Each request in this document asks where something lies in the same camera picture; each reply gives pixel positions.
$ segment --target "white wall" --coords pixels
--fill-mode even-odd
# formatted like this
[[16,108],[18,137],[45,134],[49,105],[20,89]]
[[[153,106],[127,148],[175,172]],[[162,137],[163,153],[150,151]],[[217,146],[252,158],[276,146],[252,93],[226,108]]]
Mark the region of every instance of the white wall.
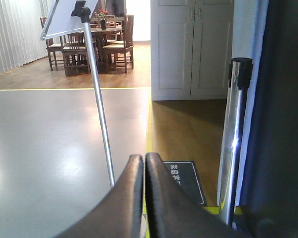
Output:
[[150,40],[150,0],[126,0],[127,14],[135,16],[134,41]]

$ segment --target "wooden floor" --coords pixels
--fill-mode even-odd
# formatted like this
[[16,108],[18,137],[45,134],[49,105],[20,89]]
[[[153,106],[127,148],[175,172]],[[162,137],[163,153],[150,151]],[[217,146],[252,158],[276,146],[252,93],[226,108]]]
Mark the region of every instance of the wooden floor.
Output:
[[[134,69],[129,65],[108,73],[100,73],[102,88],[131,88],[151,86],[150,43],[135,43]],[[50,71],[48,58],[0,74],[0,89],[93,88],[91,74],[65,76],[64,66]]]
[[[150,44],[135,44],[135,67],[100,74],[102,88],[150,87]],[[0,89],[92,88],[91,74],[66,77],[43,58],[0,75]],[[195,161],[208,205],[216,205],[225,101],[152,103],[152,150],[164,160]]]
[[166,161],[194,161],[209,206],[216,206],[226,100],[152,103],[152,150]]

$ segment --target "vertical blinds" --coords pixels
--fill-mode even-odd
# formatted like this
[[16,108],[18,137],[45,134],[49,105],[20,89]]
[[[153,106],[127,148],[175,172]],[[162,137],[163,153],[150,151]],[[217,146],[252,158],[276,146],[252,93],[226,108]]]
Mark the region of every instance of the vertical blinds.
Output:
[[0,73],[47,55],[41,16],[52,0],[0,0]]

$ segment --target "whiteboard stand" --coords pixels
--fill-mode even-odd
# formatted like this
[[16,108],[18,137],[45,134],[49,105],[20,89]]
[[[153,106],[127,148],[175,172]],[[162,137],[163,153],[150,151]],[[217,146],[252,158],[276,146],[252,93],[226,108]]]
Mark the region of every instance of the whiteboard stand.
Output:
[[41,40],[53,38],[55,36],[66,35],[73,32],[81,30],[79,27],[80,23],[77,21],[78,16],[83,24],[83,30],[85,35],[85,45],[87,48],[88,58],[90,62],[90,70],[94,83],[94,90],[96,96],[97,109],[99,114],[99,121],[102,131],[102,137],[105,147],[105,155],[107,161],[108,175],[111,187],[115,184],[114,169],[111,158],[108,130],[105,118],[105,111],[103,106],[103,100],[100,90],[99,75],[96,65],[96,57],[94,52],[94,47],[92,43],[91,30],[90,30],[90,7],[94,7],[97,4],[97,0],[88,1],[87,6],[85,6],[86,1],[77,0],[73,10],[73,6],[70,3],[73,0],[55,0],[52,8],[50,10],[49,16],[47,18],[46,24],[43,28],[41,35]]

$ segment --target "whiteboard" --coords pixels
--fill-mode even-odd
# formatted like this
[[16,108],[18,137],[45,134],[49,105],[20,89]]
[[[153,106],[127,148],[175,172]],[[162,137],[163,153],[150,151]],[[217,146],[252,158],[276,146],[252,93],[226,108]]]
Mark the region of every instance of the whiteboard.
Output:
[[[85,6],[89,7],[92,17],[98,0],[86,0]],[[57,36],[83,30],[83,24],[78,16],[71,16],[76,0],[53,0],[49,15],[44,24],[40,39],[46,40]]]

